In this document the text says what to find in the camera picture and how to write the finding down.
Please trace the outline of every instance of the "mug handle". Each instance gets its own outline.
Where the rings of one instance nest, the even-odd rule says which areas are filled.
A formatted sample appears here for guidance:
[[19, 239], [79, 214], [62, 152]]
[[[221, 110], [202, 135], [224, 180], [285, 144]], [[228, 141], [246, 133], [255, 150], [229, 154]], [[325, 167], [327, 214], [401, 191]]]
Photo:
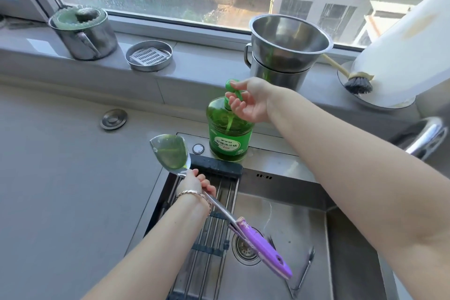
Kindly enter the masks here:
[[244, 48], [244, 62], [247, 67], [251, 68], [251, 63], [248, 61], [248, 48], [251, 47], [251, 43], [247, 44]]
[[100, 57], [100, 52], [97, 50], [97, 48], [92, 44], [90, 39], [86, 36], [86, 34], [83, 31], [77, 32], [76, 36], [82, 41], [84, 45], [86, 45], [88, 48], [90, 48], [94, 52], [93, 58]]

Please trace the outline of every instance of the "bracelet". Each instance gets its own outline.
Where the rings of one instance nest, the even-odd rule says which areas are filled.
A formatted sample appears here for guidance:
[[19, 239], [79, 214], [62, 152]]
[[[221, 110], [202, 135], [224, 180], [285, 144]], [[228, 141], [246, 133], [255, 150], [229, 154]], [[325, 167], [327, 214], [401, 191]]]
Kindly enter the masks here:
[[183, 192], [180, 192], [180, 193], [176, 196], [176, 199], [178, 199], [181, 195], [185, 195], [185, 194], [188, 194], [188, 193], [192, 193], [192, 194], [194, 194], [194, 195], [199, 195], [201, 198], [203, 198], [204, 200], [206, 200], [206, 203], [208, 203], [208, 205], [209, 205], [209, 212], [212, 211], [212, 204], [206, 199], [206, 197], [205, 197], [204, 194], [202, 194], [202, 193], [200, 193], [200, 192], [198, 192], [198, 191], [195, 191], [195, 190], [185, 190], [185, 191], [183, 191]]

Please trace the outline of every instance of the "person's left hand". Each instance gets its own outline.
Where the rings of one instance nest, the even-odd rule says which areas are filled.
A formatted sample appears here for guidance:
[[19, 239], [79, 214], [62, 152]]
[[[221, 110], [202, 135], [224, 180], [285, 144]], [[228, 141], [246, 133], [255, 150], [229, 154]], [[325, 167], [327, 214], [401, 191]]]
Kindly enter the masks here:
[[216, 188], [209, 183], [204, 174], [199, 174], [198, 169], [187, 170], [186, 178], [178, 185], [176, 194], [179, 195], [186, 190], [195, 190], [199, 193], [206, 191], [216, 197]]

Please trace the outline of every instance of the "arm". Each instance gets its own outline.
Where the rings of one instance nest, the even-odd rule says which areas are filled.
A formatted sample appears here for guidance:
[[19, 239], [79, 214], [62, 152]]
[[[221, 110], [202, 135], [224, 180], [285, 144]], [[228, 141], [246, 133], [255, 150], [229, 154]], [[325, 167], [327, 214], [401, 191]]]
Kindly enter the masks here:
[[[272, 121], [415, 300], [447, 298], [450, 181], [294, 91], [256, 79], [246, 83], [235, 86], [249, 90], [255, 98], [246, 96], [247, 111], [245, 102], [231, 98], [236, 114], [249, 118], [261, 114], [261, 109], [266, 111], [261, 118]], [[258, 103], [263, 103], [259, 113]]]
[[[213, 195], [204, 175], [189, 172], [177, 189]], [[164, 300], [209, 215], [208, 203], [198, 195], [176, 200], [147, 236], [82, 300]]]

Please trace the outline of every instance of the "countertop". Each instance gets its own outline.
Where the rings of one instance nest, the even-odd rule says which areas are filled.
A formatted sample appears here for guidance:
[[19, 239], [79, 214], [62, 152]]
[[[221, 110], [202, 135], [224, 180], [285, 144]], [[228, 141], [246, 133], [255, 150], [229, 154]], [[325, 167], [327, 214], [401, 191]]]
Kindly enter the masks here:
[[[125, 255], [161, 171], [149, 140], [207, 124], [0, 85], [0, 299], [79, 300]], [[255, 133], [251, 145], [294, 152]]]

